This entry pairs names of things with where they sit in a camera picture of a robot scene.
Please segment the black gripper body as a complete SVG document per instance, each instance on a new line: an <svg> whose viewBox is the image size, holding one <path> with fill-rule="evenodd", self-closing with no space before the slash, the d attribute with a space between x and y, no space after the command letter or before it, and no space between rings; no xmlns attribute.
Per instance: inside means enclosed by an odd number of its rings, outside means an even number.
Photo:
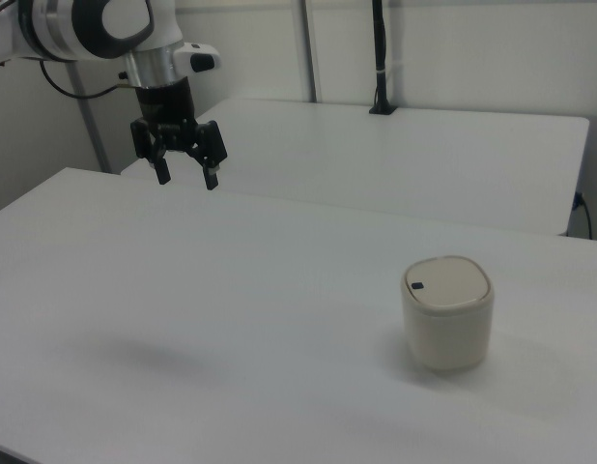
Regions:
<svg viewBox="0 0 597 464"><path fill-rule="evenodd" d="M135 121L135 145L149 145L150 137L171 151L188 152L196 145L194 103L187 78L155 88L136 88L141 117Z"/></svg>

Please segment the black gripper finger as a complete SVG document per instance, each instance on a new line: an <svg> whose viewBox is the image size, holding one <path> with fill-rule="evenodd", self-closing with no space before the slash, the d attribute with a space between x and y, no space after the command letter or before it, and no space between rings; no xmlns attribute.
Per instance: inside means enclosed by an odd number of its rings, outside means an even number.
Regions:
<svg viewBox="0 0 597 464"><path fill-rule="evenodd" d="M161 185L167 184L171 175L164 158L166 149L161 136L152 134L144 119L131 122L130 131L135 155L149 163Z"/></svg>
<svg viewBox="0 0 597 464"><path fill-rule="evenodd" d="M227 159L227 150L216 121L195 126L187 154L201 165L207 190L215 189L218 186L217 171Z"/></svg>

